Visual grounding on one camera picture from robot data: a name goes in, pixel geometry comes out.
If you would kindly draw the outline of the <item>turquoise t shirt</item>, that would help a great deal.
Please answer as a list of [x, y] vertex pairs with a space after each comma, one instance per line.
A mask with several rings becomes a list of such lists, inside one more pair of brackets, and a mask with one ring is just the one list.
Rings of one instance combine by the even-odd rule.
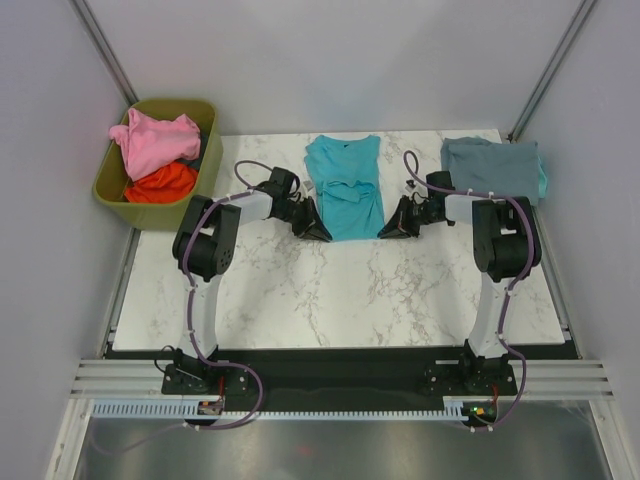
[[380, 143], [375, 135], [357, 140], [320, 135], [306, 147], [317, 208], [335, 241], [373, 240], [384, 226]]

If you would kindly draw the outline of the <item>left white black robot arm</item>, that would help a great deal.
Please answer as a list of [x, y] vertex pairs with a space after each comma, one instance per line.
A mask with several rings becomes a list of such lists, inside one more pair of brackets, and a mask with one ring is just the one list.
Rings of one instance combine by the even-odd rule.
[[302, 240], [330, 242], [312, 198], [301, 193], [293, 172], [271, 167], [267, 180], [218, 200], [191, 198], [172, 245], [172, 255], [186, 280], [185, 326], [181, 340], [169, 350], [172, 363], [163, 373], [165, 395], [208, 395], [224, 392], [230, 368], [217, 359], [216, 312], [222, 276], [231, 266], [239, 229], [249, 223], [277, 219]]

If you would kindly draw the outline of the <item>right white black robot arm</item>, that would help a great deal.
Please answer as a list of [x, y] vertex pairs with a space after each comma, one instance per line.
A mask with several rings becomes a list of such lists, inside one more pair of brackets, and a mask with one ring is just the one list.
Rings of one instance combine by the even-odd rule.
[[509, 309], [516, 289], [541, 261], [541, 246], [526, 197], [495, 197], [491, 193], [462, 193], [453, 187], [450, 173], [426, 176], [428, 195], [420, 202], [399, 200], [380, 239], [417, 238], [423, 226], [466, 223], [472, 227], [472, 253], [481, 273], [481, 295], [476, 319], [455, 363], [427, 366], [427, 388], [444, 395], [515, 395], [512, 357], [525, 362], [509, 345]]

